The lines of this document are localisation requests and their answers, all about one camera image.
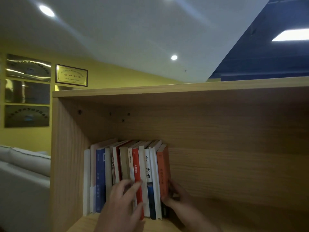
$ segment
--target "left hand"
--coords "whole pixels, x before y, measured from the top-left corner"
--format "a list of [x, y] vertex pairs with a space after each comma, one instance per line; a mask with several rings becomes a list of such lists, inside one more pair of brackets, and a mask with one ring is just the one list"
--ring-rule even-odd
[[132, 184], [131, 180], [122, 180], [114, 185], [109, 199], [105, 203], [98, 218], [94, 232], [133, 232], [143, 231], [145, 222], [140, 221], [143, 203], [139, 203], [133, 213], [132, 201], [141, 182], [134, 183], [124, 193], [125, 188]]

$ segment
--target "blue book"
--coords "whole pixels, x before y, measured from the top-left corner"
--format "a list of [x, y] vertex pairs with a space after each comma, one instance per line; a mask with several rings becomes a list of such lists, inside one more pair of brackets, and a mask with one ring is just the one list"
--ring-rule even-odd
[[147, 190], [148, 190], [148, 200], [149, 200], [149, 211], [150, 211], [150, 218], [156, 220], [156, 213], [155, 213], [155, 196], [154, 196], [154, 188], [151, 183], [147, 183]]
[[97, 149], [96, 152], [96, 191], [95, 212], [100, 213], [106, 202], [105, 193], [105, 148]]

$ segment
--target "white sofa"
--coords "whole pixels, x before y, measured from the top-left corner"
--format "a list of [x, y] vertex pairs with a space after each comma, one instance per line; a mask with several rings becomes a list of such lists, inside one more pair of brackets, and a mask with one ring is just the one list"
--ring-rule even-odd
[[0, 146], [0, 227], [48, 232], [50, 156]]

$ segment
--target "award plaque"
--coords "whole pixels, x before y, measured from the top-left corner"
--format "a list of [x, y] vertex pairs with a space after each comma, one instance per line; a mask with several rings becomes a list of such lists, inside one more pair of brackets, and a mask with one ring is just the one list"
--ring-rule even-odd
[[8, 54], [6, 76], [50, 82], [52, 64], [39, 59]]
[[49, 126], [49, 107], [5, 105], [5, 128], [46, 126]]
[[49, 104], [50, 85], [20, 80], [5, 80], [5, 102]]
[[88, 86], [88, 70], [56, 64], [56, 83]]

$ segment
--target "wood grain surface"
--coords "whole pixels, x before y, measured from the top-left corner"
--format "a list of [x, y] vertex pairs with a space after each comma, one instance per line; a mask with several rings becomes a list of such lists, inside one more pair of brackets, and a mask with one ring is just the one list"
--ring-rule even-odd
[[[172, 178], [224, 231], [306, 231], [308, 86], [303, 77], [54, 93], [52, 231], [93, 231], [95, 215], [82, 218], [83, 152], [114, 137], [167, 143]], [[145, 231], [178, 227], [147, 220]]]
[[83, 215], [84, 150], [98, 140], [109, 139], [109, 122], [92, 108], [95, 107], [53, 98], [52, 231], [67, 231]]
[[[202, 198], [194, 198], [194, 202], [224, 232], [301, 232], [309, 228], [309, 213]], [[68, 232], [93, 232], [98, 217], [98, 213], [82, 217]], [[174, 213], [168, 220], [145, 218], [144, 221], [145, 232], [187, 231]]]
[[112, 119], [121, 139], [168, 143], [172, 178], [195, 196], [309, 211], [308, 117], [294, 104], [119, 107]]
[[117, 94], [146, 94], [146, 93], [193, 92], [193, 91], [210, 91], [210, 90], [237, 90], [237, 89], [305, 87], [305, 86], [309, 86], [309, 77], [54, 91], [52, 96], [85, 97], [85, 96], [117, 95]]

